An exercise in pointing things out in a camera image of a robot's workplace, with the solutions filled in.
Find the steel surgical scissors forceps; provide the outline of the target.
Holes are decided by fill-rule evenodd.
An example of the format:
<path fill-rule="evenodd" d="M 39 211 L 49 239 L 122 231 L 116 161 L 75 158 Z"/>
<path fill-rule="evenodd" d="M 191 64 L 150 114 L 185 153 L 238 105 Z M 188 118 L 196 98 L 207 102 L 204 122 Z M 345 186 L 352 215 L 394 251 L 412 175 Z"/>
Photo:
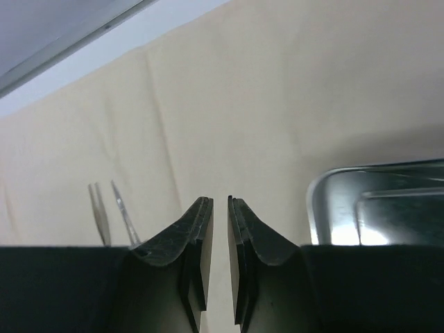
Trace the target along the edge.
<path fill-rule="evenodd" d="M 126 209 L 126 206 L 123 202 L 123 199 L 121 197 L 121 194 L 119 192 L 119 189 L 116 185 L 116 183 L 112 180 L 110 182 L 111 186 L 112 186 L 112 190 L 114 193 L 114 197 L 117 203 L 117 207 L 119 208 L 119 211 L 121 213 L 124 225 L 126 227 L 126 231 L 128 233 L 128 238 L 130 240 L 130 245 L 132 248 L 136 248 L 141 244 L 141 240 L 137 234 L 137 231 L 133 225 L 133 222 L 131 221 L 131 218 L 128 215 L 128 211 Z"/>

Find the stainless steel instrument tray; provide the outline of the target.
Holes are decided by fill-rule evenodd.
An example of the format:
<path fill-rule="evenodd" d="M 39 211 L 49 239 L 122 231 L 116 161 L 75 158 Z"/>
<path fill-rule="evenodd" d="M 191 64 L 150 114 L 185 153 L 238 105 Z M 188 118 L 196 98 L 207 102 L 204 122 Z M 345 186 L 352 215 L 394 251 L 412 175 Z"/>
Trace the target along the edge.
<path fill-rule="evenodd" d="M 314 245 L 443 245 L 443 160 L 332 169 L 307 190 Z"/>

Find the steel tweezers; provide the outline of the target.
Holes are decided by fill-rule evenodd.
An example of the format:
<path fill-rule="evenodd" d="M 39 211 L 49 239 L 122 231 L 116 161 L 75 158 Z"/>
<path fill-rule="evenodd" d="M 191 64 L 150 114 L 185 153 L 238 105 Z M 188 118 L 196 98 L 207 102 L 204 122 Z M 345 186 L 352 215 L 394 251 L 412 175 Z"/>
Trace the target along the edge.
<path fill-rule="evenodd" d="M 108 216 L 105 211 L 105 205 L 99 183 L 89 183 L 88 186 L 89 197 L 92 204 L 92 211 L 96 228 L 104 246 L 111 246 L 110 226 Z"/>

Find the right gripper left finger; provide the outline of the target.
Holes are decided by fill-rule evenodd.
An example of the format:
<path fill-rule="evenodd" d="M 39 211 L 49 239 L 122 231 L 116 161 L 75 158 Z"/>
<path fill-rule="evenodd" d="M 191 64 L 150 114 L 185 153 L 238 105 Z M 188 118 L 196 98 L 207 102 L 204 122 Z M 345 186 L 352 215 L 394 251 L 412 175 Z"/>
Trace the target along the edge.
<path fill-rule="evenodd" d="M 198 332 L 213 201 L 134 248 L 1 248 L 2 332 Z"/>

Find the beige cloth surgical kit wrap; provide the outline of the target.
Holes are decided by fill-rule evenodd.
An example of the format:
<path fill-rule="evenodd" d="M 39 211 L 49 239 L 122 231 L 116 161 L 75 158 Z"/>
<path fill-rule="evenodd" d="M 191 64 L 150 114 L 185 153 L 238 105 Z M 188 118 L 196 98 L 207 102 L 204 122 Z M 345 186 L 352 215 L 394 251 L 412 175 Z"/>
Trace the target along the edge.
<path fill-rule="evenodd" d="M 158 1 L 1 100 L 1 243 L 128 243 L 214 199 L 204 332 L 236 332 L 227 198 L 296 244 L 310 182 L 443 156 L 442 1 Z"/>

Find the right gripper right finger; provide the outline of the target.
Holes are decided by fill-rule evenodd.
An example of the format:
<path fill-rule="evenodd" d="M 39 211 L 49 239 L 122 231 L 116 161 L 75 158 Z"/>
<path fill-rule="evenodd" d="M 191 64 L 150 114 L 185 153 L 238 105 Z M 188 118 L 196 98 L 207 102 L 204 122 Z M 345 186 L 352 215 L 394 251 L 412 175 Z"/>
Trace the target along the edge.
<path fill-rule="evenodd" d="M 228 198 L 234 321 L 242 332 L 442 332 L 438 246 L 297 246 Z"/>

